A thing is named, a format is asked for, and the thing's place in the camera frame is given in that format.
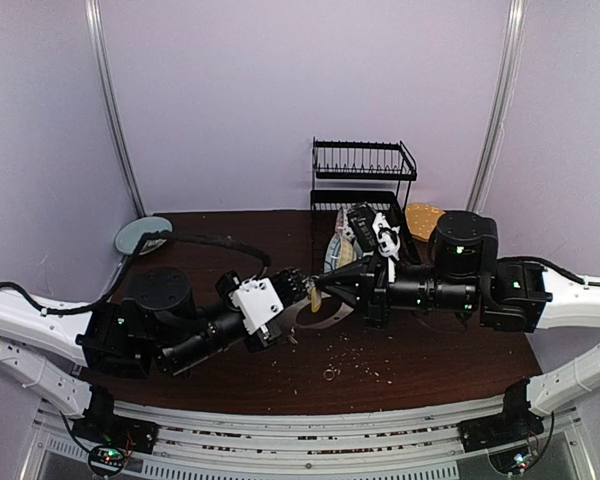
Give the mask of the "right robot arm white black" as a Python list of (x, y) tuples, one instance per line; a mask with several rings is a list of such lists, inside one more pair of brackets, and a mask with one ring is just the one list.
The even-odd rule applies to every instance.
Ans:
[[(600, 328), (600, 277), (579, 276), (529, 256), (498, 257), (496, 222), (462, 210), (443, 213), (428, 241), (428, 261), (404, 265), (400, 231), (359, 204), (348, 213), (363, 256), (318, 276), (315, 287), (359, 309), (373, 326), (391, 308), (479, 316), (495, 331), (533, 333), (563, 327)], [(467, 440), (510, 442), (540, 433), (545, 416), (600, 387), (600, 343), (542, 376), (508, 387), (500, 413), (464, 421)]]

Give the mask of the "small metal keyring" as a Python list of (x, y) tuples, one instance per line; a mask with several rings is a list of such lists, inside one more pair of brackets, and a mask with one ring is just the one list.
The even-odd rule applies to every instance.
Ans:
[(322, 376), (324, 380), (332, 381), (337, 376), (337, 373), (333, 369), (328, 368), (323, 371)]

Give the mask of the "key with yellow tag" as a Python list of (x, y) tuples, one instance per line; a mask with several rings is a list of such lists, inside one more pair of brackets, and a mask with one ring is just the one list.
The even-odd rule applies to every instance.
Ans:
[(311, 313), (317, 314), (322, 307), (322, 292), (316, 286), (314, 280), (309, 282), (309, 301)]

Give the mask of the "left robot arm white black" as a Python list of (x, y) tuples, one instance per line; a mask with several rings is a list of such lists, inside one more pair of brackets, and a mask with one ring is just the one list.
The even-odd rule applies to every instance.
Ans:
[(79, 437), (152, 441), (155, 424), (115, 414), (106, 388), (71, 377), (49, 354), (112, 377), (146, 379), (153, 366), (176, 376), (240, 342), (269, 348), (279, 317), (306, 298), (308, 284), (298, 270), (246, 280), (228, 272), (216, 284), (218, 302), (198, 307), (188, 277), (172, 267), (133, 276), (119, 303), (47, 305), (0, 282), (0, 367), (72, 419)]

